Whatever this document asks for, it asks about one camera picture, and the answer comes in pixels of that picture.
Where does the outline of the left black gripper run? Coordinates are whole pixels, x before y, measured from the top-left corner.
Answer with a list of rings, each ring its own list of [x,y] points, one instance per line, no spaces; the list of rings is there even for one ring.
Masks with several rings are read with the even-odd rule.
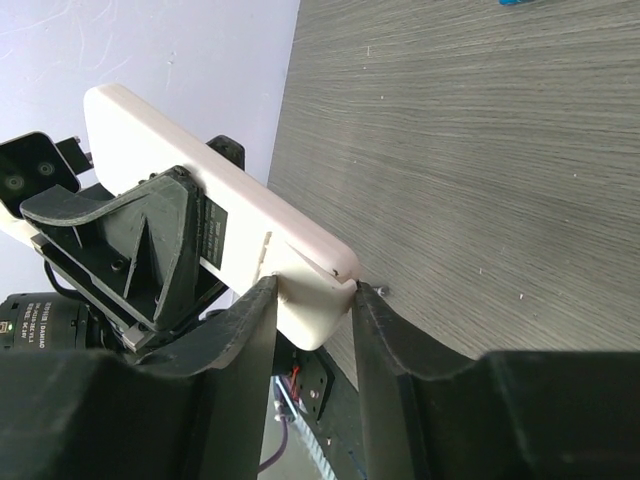
[[[29,143],[21,213],[50,272],[102,314],[125,351],[142,355],[194,330],[229,288],[201,264],[216,215],[190,172],[173,166],[113,195],[81,189],[47,135]]]

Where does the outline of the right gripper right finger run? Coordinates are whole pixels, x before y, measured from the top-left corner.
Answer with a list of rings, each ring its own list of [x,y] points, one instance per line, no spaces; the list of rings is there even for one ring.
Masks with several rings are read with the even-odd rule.
[[[370,479],[433,479],[429,400],[420,388],[473,363],[393,310],[361,282],[352,307],[366,470]]]

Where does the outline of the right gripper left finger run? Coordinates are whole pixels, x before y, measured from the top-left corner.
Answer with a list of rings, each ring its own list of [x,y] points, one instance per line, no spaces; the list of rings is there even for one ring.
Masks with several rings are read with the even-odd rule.
[[[277,336],[278,280],[261,278],[228,310],[146,355],[142,369],[194,382],[181,479],[255,479]]]

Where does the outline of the white remote control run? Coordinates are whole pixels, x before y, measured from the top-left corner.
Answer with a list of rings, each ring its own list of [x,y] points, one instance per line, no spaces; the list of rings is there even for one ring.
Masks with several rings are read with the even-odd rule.
[[[276,275],[277,328],[296,347],[315,350],[336,332],[360,277],[349,246],[126,87],[93,87],[83,107],[97,178],[110,193],[184,167],[215,218],[202,265],[239,295]]]

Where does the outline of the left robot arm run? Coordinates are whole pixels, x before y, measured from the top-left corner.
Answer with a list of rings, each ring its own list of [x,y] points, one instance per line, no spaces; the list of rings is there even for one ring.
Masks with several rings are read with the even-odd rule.
[[[71,138],[32,132],[1,146],[2,207],[28,228],[52,285],[2,304],[5,347],[140,357],[193,331],[227,291],[204,266],[218,257],[222,212],[186,169],[114,195],[81,187],[91,166]]]

